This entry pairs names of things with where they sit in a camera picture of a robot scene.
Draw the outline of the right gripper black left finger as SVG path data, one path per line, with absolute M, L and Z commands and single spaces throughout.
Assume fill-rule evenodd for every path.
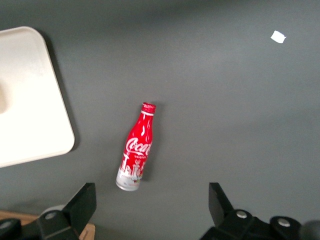
M 96 208 L 96 185 L 85 183 L 62 209 L 46 210 L 38 218 L 40 239 L 78 240 Z

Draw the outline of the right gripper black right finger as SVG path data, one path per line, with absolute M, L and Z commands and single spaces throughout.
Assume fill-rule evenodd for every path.
M 221 185 L 208 187 L 208 207 L 214 226 L 202 240 L 269 240 L 269 225 L 243 209 L 235 209 Z

